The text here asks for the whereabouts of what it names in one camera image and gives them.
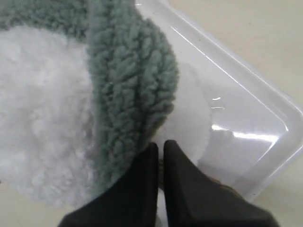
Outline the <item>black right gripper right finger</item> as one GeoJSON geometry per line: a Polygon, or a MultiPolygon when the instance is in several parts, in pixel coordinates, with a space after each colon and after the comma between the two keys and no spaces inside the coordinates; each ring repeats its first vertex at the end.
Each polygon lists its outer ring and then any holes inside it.
{"type": "Polygon", "coordinates": [[[202,173],[178,143],[163,149],[164,194],[170,227],[275,227],[273,215],[202,173]]]}

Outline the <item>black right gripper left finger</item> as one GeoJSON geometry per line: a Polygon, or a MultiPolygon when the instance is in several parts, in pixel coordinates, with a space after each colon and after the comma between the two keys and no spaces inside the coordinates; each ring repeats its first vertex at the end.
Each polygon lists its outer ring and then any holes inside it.
{"type": "Polygon", "coordinates": [[[156,223],[159,152],[155,143],[140,153],[104,194],[66,215],[61,227],[153,227],[156,223]]]}

